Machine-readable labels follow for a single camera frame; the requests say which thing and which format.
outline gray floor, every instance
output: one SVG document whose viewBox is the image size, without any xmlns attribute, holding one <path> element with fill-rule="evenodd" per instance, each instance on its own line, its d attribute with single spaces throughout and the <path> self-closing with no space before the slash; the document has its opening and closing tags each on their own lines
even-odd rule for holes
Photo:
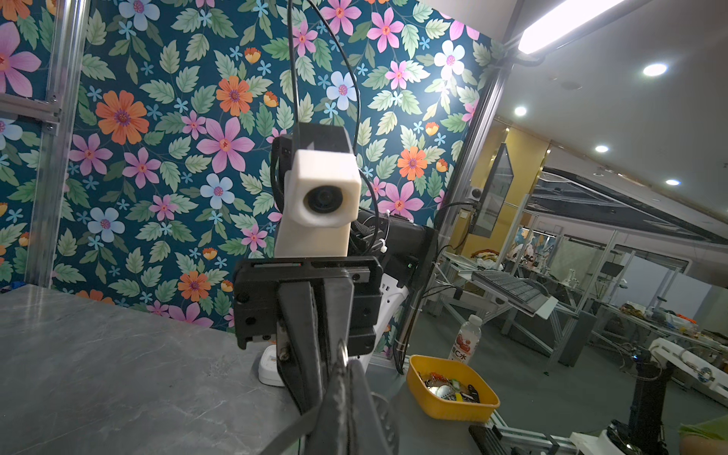
<svg viewBox="0 0 728 455">
<path fill-rule="evenodd" d="M 543 371 L 547 358 L 502 336 L 501 326 L 501 320 L 483 326 L 483 336 L 470 366 L 498 394 L 499 412 L 509 426 L 569 436 L 573 431 L 603 429 L 612 419 L 629 419 L 635 379 L 619 372 L 622 361 L 618 355 L 586 347 L 575 367 L 559 365 L 546 376 Z M 408 354 L 446 357 L 458 329 L 447 312 L 439 317 L 422 312 Z M 723 405 L 669 383 L 662 420 L 670 453 L 679 453 L 680 424 L 703 422 L 725 414 L 728 409 Z"/>
</svg>

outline white flower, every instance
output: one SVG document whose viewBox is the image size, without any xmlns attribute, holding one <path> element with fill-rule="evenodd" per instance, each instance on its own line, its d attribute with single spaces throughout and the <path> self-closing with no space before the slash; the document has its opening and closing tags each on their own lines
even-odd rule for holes
<svg viewBox="0 0 728 455">
<path fill-rule="evenodd" d="M 445 41 L 443 43 L 443 51 L 435 54 L 435 65 L 443 67 L 440 70 L 440 77 L 447 82 L 453 73 L 458 75 L 462 74 L 462 71 L 465 69 L 465 64 L 460 59 L 464 56 L 465 48 L 462 45 L 458 44 L 453 49 L 453 42 L 450 40 Z"/>
<path fill-rule="evenodd" d="M 338 100 L 336 106 L 342 111 L 346 111 L 349 108 L 349 100 L 357 100 L 352 75 L 347 73 L 346 76 L 342 76 L 341 71 L 334 71 L 331 74 L 331 83 L 333 85 L 326 89 L 326 96 L 330 100 Z"/>
<path fill-rule="evenodd" d="M 124 223 L 117 221 L 119 212 L 115 208 L 109 207 L 106 212 L 102 212 L 100 208 L 94 207 L 91 209 L 91 218 L 94 221 L 89 221 L 88 229 L 91 234 L 101 233 L 101 239 L 110 243 L 114 241 L 114 232 L 122 234 L 124 232 Z"/>
<path fill-rule="evenodd" d="M 119 3 L 119 12 L 122 17 L 129 19 L 134 16 L 134 28 L 145 31 L 148 25 L 146 19 L 159 19 L 159 7 L 149 3 L 151 0 L 129 0 Z"/>
<path fill-rule="evenodd" d="M 0 150 L 5 149 L 5 138 L 17 141 L 23 135 L 23 129 L 14 122 L 15 119 L 0 119 Z"/>
<path fill-rule="evenodd" d="M 199 189 L 199 194 L 202 197 L 210 198 L 210 207 L 219 210 L 223 206 L 223 202 L 231 204 L 235 200 L 235 195 L 232 191 L 228 191 L 232 188 L 232 180 L 227 177 L 223 177 L 222 180 L 217 174 L 209 174 L 207 176 L 207 182 L 209 185 L 202 185 Z"/>
</svg>

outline yellow plastic container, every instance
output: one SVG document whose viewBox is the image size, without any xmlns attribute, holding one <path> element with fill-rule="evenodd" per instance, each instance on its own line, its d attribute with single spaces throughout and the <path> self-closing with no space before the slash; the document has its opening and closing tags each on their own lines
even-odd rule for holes
<svg viewBox="0 0 728 455">
<path fill-rule="evenodd" d="M 420 378 L 420 373 L 425 378 L 430 373 L 438 373 L 448 379 L 457 379 L 464 387 L 472 384 L 478 391 L 480 403 L 443 400 L 427 389 L 422 378 Z M 410 357 L 407 385 L 420 408 L 433 419 L 487 422 L 493 411 L 500 407 L 498 395 L 488 387 L 483 378 L 471 367 L 455 360 L 413 355 Z"/>
</svg>

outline wallpaper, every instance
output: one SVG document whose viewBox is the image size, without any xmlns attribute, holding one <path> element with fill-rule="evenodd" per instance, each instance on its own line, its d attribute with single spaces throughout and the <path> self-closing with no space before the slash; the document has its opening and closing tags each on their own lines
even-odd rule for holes
<svg viewBox="0 0 728 455">
<path fill-rule="evenodd" d="M 94 1 L 54 284 L 234 330 L 230 272 L 271 257 L 269 147 L 294 123 L 274 0 Z M 361 89 L 361 205 L 431 223 L 502 47 L 415 0 L 320 2 Z M 308 4 L 293 12 L 302 122 L 343 125 L 356 94 Z"/>
<path fill-rule="evenodd" d="M 0 93 L 44 100 L 55 2 L 0 0 L 0 12 Z M 0 287 L 24 280 L 40 135 L 40 124 L 0 114 Z"/>
</svg>

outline plastic bottle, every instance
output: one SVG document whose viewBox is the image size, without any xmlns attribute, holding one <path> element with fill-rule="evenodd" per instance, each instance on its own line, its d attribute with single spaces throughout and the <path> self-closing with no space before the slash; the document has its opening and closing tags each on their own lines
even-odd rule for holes
<svg viewBox="0 0 728 455">
<path fill-rule="evenodd" d="M 470 358 L 475 354 L 475 348 L 478 347 L 480 341 L 480 326 L 482 324 L 482 319 L 474 314 L 470 315 L 465 324 L 460 326 L 460 332 L 457 334 L 448 359 L 458 360 L 465 365 L 470 362 Z"/>
</svg>

